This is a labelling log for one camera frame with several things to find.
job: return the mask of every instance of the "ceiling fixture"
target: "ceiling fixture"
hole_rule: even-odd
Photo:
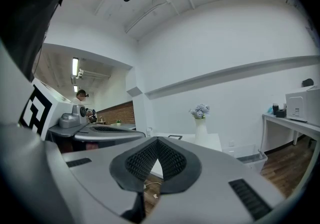
[[[72,75],[77,76],[78,73],[78,58],[73,58],[72,59]]]

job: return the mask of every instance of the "brick wall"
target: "brick wall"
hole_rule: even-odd
[[[97,112],[97,122],[101,120],[100,117],[102,117],[106,125],[114,124],[118,119],[120,119],[123,124],[136,123],[134,104],[132,101]]]

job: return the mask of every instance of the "white box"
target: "white box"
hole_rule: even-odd
[[[285,95],[286,116],[320,127],[320,88],[299,88]]]

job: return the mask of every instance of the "dark hair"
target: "dark hair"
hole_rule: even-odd
[[[76,96],[80,95],[80,94],[84,94],[84,96],[86,96],[86,91],[85,90],[78,90],[78,92],[76,93]]]

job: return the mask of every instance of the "black shirt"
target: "black shirt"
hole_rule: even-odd
[[[50,19],[63,0],[1,0],[0,37],[27,79],[45,39]]]

